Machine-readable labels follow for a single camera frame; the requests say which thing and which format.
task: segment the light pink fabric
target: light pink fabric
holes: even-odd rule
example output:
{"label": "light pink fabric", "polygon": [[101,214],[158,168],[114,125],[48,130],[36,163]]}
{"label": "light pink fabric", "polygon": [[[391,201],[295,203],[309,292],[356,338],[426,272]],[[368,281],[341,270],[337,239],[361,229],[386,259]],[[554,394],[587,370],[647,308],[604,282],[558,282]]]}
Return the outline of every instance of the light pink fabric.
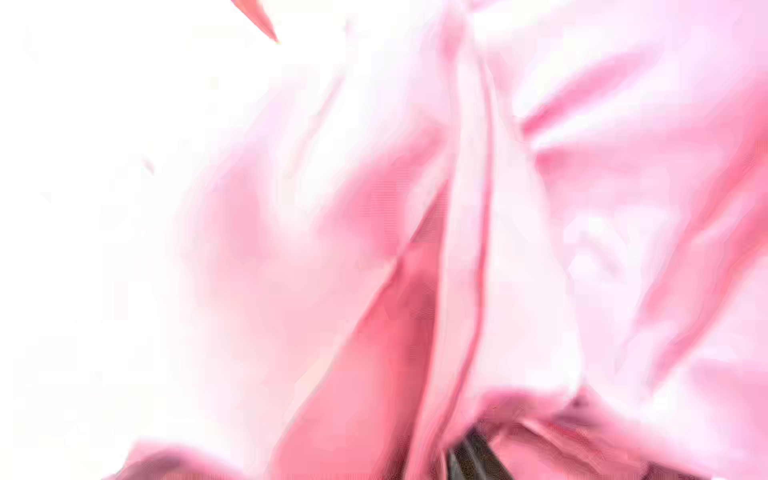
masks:
{"label": "light pink fabric", "polygon": [[253,448],[274,478],[421,478],[481,421],[520,480],[765,478],[768,4],[480,21],[507,2],[416,2],[315,126],[285,82],[191,194],[213,348],[269,391]]}

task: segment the garment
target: garment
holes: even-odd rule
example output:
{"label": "garment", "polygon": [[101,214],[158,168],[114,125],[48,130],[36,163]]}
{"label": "garment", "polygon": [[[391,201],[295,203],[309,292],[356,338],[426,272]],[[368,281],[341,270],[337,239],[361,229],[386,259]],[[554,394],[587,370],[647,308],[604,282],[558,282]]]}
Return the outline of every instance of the garment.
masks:
{"label": "garment", "polygon": [[190,194],[253,448],[435,477],[477,425],[520,480],[764,478],[768,7],[515,6],[389,5]]}

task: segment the black object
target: black object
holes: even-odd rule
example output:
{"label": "black object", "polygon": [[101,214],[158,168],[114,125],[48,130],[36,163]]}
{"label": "black object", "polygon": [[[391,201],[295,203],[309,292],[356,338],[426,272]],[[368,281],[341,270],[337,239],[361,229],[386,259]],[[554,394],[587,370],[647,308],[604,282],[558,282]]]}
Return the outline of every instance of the black object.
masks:
{"label": "black object", "polygon": [[515,480],[476,430],[445,454],[448,480]]}

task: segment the red tip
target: red tip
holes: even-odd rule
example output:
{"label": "red tip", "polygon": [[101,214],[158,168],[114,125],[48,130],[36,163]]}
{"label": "red tip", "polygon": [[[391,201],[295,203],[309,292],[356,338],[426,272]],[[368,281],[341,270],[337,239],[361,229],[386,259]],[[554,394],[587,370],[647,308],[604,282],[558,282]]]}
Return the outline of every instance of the red tip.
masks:
{"label": "red tip", "polygon": [[280,43],[277,40],[275,27],[272,25],[270,18],[266,15],[264,7],[259,0],[232,0],[232,3],[234,3],[235,6],[259,28],[259,30],[264,32],[267,37],[275,43]]}

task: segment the pink fabric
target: pink fabric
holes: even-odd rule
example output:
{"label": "pink fabric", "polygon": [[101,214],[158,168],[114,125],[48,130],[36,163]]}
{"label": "pink fabric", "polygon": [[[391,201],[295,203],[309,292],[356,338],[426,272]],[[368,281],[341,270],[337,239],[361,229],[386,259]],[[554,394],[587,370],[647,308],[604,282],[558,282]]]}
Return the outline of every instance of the pink fabric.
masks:
{"label": "pink fabric", "polygon": [[286,81],[191,194],[211,348],[268,391],[251,448],[273,478],[422,478],[480,422],[520,480],[765,478],[768,4],[481,22],[510,4],[415,2],[316,125]]}

